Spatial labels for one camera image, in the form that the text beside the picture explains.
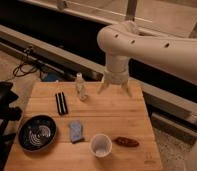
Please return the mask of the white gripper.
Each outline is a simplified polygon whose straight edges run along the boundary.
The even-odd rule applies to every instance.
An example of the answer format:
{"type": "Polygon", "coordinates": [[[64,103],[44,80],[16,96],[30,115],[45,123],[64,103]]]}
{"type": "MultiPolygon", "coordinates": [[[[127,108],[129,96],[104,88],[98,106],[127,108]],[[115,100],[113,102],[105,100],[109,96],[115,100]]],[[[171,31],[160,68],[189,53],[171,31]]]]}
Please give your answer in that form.
{"type": "Polygon", "coordinates": [[[104,70],[104,81],[101,82],[98,93],[102,93],[108,88],[109,84],[120,85],[122,84],[122,89],[127,93],[129,97],[132,97],[132,92],[129,88],[129,83],[127,82],[129,74],[127,71],[124,72],[111,72],[107,69],[104,70]]]}

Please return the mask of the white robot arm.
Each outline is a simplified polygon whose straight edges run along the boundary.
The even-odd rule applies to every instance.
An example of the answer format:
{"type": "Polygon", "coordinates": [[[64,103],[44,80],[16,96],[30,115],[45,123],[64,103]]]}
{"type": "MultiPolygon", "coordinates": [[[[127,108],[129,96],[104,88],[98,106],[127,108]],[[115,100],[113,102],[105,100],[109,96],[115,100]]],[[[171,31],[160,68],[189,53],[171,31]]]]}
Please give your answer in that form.
{"type": "Polygon", "coordinates": [[[197,39],[170,36],[141,36],[133,21],[103,27],[97,34],[106,62],[99,92],[110,84],[127,93],[128,62],[135,59],[197,86],[197,39]]]}

